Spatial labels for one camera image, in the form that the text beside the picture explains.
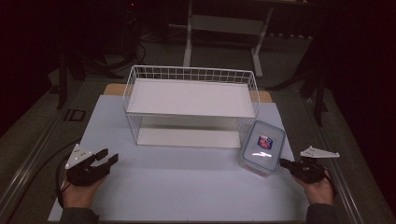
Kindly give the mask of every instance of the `container lid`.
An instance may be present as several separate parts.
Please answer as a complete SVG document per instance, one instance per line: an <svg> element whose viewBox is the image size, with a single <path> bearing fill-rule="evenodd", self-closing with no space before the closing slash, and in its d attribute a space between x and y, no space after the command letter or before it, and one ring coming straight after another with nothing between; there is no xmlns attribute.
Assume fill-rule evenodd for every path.
<svg viewBox="0 0 396 224"><path fill-rule="evenodd" d="M284 141L284 130L256 120L242 148L241 159L246 165L253 165L264 172L273 172L279 161Z"/></svg>

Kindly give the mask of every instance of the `metal basket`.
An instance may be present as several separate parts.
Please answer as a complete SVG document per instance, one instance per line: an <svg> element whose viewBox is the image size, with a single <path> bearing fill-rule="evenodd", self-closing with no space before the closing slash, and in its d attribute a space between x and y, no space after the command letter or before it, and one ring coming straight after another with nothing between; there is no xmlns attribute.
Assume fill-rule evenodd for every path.
<svg viewBox="0 0 396 224"><path fill-rule="evenodd" d="M254 74L251 71L204 67L135 65L131 69L131 73L123 94L123 105L125 111L131 100L133 85L138 78L246 84L249 90L249 96L255 117L257 117L259 113L260 96L257 90ZM134 115L127 113L127 118L136 143L142 123L142 118L145 116L146 115ZM247 137L253 122L254 119L238 120L237 125L241 145L245 141L245 138Z"/></svg>

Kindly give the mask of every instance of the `gray floor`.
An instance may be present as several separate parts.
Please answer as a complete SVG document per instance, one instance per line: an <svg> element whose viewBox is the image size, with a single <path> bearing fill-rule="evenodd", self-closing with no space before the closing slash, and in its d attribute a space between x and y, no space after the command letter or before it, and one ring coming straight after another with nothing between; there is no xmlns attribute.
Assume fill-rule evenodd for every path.
<svg viewBox="0 0 396 224"><path fill-rule="evenodd" d="M265 87L291 77L309 42L309 39L302 38L286 40L277 36L266 37L260 53L265 77L257 80L259 89L265 90ZM183 63L185 46L178 39L167 44L148 41L143 41L142 44L147 50L146 64L181 66ZM221 44L216 46L213 43L194 43L191 66L253 70L249 48ZM128 76L129 67L118 71L118 74ZM124 81L99 77L94 72L90 72L84 82L70 80L69 100L64 110L56 110L56 95L45 94L0 139L0 192L12 192L8 190L8 186L16 173L29 174L29 170L33 172L38 168L39 165L30 166L28 170L19 170L30 153L42 149L41 153L33 155L37 157L38 164L42 164L56 150L79 139L106 85ZM300 86L301 83L296 83L282 91L271 92L296 159L301 150L311 145L341 154L339 159L322 161L334 171L334 179L340 186L336 206L341 223L396 223L332 98L332 93L326 91L325 104L329 111L322 114L324 126L319 128L312 119L312 99L300 98L297 92ZM84 110L87 115L82 122L67 121L64 120L67 109ZM56 165L70 150L71 147L50 160L35 177L10 223L47 222L55 200ZM19 193L21 191L16 190L15 195L18 196ZM2 212L12 211L15 203L7 205L8 210L0 208L3 209Z"/></svg>

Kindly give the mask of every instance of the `white table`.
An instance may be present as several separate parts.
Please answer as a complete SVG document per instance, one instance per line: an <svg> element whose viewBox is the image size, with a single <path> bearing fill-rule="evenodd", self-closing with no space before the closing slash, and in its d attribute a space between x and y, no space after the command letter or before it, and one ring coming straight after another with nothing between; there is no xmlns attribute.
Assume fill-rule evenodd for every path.
<svg viewBox="0 0 396 224"><path fill-rule="evenodd" d="M261 103L258 119L283 128L273 103ZM238 150L148 147L134 144L120 96L103 95L92 113L82 147L109 148L118 163L99 188L92 210L102 221L291 221L304 220L303 189L278 169L255 175L237 162ZM293 160L288 139L282 158ZM49 221L59 221L55 202Z"/></svg>

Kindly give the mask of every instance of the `white wire rack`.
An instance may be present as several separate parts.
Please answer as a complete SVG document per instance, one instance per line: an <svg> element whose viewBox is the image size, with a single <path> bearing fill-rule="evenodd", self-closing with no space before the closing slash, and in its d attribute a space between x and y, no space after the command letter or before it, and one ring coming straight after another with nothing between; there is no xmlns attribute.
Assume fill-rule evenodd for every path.
<svg viewBox="0 0 396 224"><path fill-rule="evenodd" d="M246 86L248 89L248 97L250 98L250 103L248 107L251 106L251 110L254 113L254 118L224 118L219 116L192 116L184 114L142 114L142 113L131 113L128 109L134 92L134 84L136 81L148 79L157 80L174 80L178 82L182 80L183 83L200 83L204 85L210 85L209 83L227 83L236 84L239 86ZM148 117L151 123L155 122L159 125L172 126L175 128L176 124L187 124L189 127L196 125L197 129L202 130L218 130L224 127L215 127L213 125L219 125L220 123L230 123L227 120L235 120L235 129L239 133L239 143L242 146L243 141L247 137L250 128L254 122L254 119L259 113L259 102L260 96L257 90L256 80L254 74L251 71L246 70L233 70L233 69L219 69L219 68L203 68L203 67L176 67L176 66L146 66L146 65L136 65L131 69L130 76L123 94L123 104L124 109L130 123L131 131L135 142L139 144L138 138L139 133L142 128L142 122L147 120ZM163 122L172 122L172 125L163 124Z"/></svg>

